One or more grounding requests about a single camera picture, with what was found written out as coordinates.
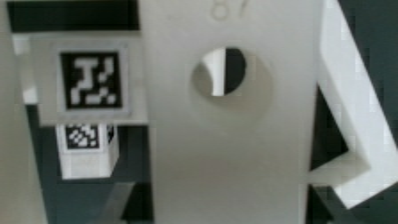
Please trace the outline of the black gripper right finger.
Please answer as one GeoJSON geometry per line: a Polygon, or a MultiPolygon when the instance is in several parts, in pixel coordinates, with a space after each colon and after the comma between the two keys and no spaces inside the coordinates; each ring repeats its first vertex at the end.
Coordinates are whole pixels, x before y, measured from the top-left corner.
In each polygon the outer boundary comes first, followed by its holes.
{"type": "Polygon", "coordinates": [[[355,224],[355,217],[328,186],[308,186],[307,224],[355,224]]]}

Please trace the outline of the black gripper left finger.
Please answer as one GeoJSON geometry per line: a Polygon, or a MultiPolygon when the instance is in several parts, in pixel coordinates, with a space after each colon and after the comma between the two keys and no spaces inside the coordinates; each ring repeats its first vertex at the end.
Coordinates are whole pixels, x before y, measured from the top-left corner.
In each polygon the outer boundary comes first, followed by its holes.
{"type": "Polygon", "coordinates": [[[122,182],[113,185],[95,224],[152,224],[147,183],[122,182]]]}

